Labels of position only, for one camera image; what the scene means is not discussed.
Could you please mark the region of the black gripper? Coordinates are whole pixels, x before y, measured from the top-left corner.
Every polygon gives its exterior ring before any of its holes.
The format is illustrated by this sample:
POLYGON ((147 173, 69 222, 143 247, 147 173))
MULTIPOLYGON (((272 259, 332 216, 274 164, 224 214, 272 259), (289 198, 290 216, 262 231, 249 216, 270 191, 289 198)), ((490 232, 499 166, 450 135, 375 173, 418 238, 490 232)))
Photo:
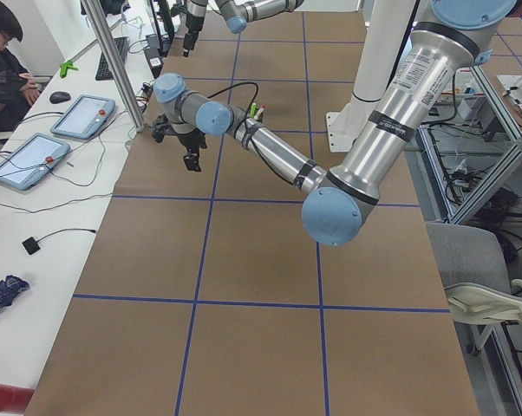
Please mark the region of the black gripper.
POLYGON ((183 41, 183 56, 188 57, 190 50, 194 50, 200 31, 203 29, 204 17, 187 15, 186 27, 187 33, 183 41))
POLYGON ((207 148, 205 134, 198 128, 194 128, 187 133, 177 133, 172 130, 168 135, 175 136, 179 140, 179 143, 186 149, 186 155, 183 157, 186 169, 188 171, 200 172, 200 150, 207 148))

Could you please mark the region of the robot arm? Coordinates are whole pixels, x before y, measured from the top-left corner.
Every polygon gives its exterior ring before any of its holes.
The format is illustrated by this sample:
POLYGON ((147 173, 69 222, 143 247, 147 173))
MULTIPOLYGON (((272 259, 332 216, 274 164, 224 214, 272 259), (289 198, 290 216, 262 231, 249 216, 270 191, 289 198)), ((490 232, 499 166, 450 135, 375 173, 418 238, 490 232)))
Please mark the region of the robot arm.
POLYGON ((169 127, 187 148, 186 165, 199 166, 199 141, 229 135, 280 179, 306 193, 302 221, 318 243, 345 244, 380 199, 380 184, 458 70, 487 62, 500 22, 515 1, 431 1, 409 35, 410 50, 382 77, 379 98, 353 97, 327 115, 329 149, 343 160, 323 169, 279 138, 245 109, 189 89, 176 73, 153 85, 169 127))
MULTIPOLYGON (((236 4, 231 0, 216 1, 225 24, 233 34, 243 32, 248 23, 263 20, 284 12, 298 9, 303 0, 246 1, 236 4)), ((187 32, 183 41, 183 56, 188 57, 194 50, 203 29, 208 1, 185 1, 187 32)))

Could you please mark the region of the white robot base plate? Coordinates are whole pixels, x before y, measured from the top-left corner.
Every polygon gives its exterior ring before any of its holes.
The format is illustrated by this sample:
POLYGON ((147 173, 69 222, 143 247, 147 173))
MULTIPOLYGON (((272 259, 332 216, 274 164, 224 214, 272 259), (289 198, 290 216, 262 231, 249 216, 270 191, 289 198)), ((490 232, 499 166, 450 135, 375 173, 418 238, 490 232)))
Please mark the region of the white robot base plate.
POLYGON ((377 125, 382 114, 371 111, 368 114, 351 112, 349 107, 340 112, 326 113, 327 134, 330 151, 333 153, 347 153, 351 147, 371 148, 386 135, 377 125))

